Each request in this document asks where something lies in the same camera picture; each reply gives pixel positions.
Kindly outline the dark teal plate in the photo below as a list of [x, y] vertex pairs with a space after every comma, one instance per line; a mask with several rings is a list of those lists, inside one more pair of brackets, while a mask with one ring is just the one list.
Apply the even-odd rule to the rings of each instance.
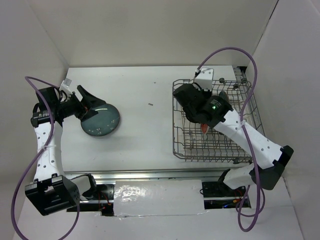
[[222, 99], [224, 99], [226, 102], [230, 102], [228, 94], [225, 91], [221, 91], [218, 96]]

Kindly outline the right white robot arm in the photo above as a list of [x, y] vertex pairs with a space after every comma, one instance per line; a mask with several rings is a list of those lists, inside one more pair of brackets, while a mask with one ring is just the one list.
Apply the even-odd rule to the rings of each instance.
[[223, 172], [218, 180], [220, 194], [230, 196], [235, 189], [253, 184], [268, 191], [274, 189], [294, 153], [290, 146], [280, 146], [258, 132], [241, 118], [223, 93], [209, 96], [186, 83], [173, 91], [173, 97], [190, 122], [224, 134], [252, 157], [251, 164]]

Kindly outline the red plate blue flower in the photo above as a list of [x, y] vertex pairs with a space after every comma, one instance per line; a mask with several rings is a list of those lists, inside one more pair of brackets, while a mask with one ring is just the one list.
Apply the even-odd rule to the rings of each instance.
[[204, 123], [201, 123], [200, 124], [200, 129], [201, 129], [201, 132], [203, 134], [207, 134], [208, 130], [209, 130], [209, 126], [207, 124], [204, 124]]

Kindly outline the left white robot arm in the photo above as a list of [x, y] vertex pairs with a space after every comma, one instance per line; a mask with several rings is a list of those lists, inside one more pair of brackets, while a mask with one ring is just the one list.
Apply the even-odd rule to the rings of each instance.
[[77, 90], [82, 99], [71, 92], [66, 94], [66, 100], [61, 100], [65, 92], [53, 86], [36, 91], [38, 103], [32, 110], [30, 122], [37, 137], [37, 167], [33, 183], [25, 186], [25, 195], [43, 216], [79, 205], [81, 196], [92, 200], [99, 193], [90, 173], [68, 179], [63, 170], [61, 139], [64, 119], [75, 116], [84, 122], [97, 115], [95, 109], [105, 104], [81, 85]]

